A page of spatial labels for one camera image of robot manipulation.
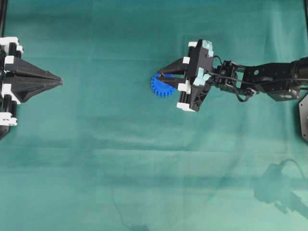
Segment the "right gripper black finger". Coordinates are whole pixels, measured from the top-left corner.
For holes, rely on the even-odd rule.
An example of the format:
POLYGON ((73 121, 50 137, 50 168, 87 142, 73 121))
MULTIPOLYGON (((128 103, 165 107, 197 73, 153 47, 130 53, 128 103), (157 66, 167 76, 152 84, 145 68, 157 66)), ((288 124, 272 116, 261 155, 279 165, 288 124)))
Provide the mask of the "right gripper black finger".
POLYGON ((161 81, 165 84, 172 86, 178 91, 183 91, 185 93, 191 92, 191 85, 189 80, 179 77, 166 77, 161 76, 161 81))
POLYGON ((174 61, 173 63, 163 67, 160 70, 160 74, 174 74, 174 75, 184 75, 188 70, 190 63, 190 57, 184 56, 174 61))

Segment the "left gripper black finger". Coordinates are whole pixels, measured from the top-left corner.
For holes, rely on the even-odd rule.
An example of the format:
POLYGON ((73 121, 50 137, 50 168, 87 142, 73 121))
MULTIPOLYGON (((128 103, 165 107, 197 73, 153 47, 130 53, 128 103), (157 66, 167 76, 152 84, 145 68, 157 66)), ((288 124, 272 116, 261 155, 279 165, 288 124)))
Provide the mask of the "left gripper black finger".
POLYGON ((28 80, 17 78, 12 81, 3 82, 2 97, 5 95, 10 95, 12 101, 16 101, 17 104, 21 104, 27 102, 31 97, 37 94, 61 85, 63 85, 63 81, 39 79, 38 82, 35 82, 33 78, 28 80))
POLYGON ((62 79, 53 73, 43 70, 21 58, 9 55, 4 59, 4 70, 6 72, 13 72, 17 75, 27 77, 38 77, 45 79, 52 79, 56 81, 62 81, 62 79))

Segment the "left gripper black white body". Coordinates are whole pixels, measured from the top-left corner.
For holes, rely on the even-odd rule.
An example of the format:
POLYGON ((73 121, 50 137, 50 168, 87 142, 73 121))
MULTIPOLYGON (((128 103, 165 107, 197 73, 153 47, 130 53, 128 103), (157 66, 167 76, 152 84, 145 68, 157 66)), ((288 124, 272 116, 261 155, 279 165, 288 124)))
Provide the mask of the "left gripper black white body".
POLYGON ((20 101, 12 92, 12 84, 5 83, 6 77, 12 72, 5 69, 6 64, 13 64, 16 57, 20 58, 24 49, 17 37, 2 37, 0 39, 0 138, 3 139, 16 126, 16 108, 20 101))

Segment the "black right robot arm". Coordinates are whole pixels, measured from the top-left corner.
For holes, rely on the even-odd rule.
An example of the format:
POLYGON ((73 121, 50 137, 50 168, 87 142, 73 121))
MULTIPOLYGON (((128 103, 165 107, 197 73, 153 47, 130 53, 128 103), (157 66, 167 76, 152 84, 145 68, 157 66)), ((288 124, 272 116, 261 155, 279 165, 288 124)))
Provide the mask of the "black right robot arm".
POLYGON ((308 84, 306 57, 257 66, 223 61, 214 67, 217 56, 211 41, 190 41, 188 47, 187 56, 157 72, 159 81, 181 92, 177 107, 183 111, 198 112, 212 87, 235 94, 242 103, 261 92, 279 102, 297 99, 308 84))

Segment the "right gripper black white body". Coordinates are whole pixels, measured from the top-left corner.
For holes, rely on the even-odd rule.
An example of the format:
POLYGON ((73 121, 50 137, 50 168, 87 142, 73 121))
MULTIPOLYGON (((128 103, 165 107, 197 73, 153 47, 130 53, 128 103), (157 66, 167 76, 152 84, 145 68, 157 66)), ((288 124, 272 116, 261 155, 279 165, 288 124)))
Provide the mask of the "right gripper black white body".
POLYGON ((181 92, 177 108, 198 112, 208 95, 211 85, 207 82, 213 71, 214 51, 211 41, 200 39, 188 43, 189 52, 184 56, 184 82, 178 85, 181 92))

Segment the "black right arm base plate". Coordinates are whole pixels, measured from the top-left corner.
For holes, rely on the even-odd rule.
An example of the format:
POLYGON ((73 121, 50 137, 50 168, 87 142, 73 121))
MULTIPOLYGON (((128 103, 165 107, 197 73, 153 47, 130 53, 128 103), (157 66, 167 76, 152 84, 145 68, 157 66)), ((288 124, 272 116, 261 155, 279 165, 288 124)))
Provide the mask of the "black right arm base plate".
POLYGON ((308 141, 308 95, 306 95, 299 103, 299 120, 301 137, 308 141))

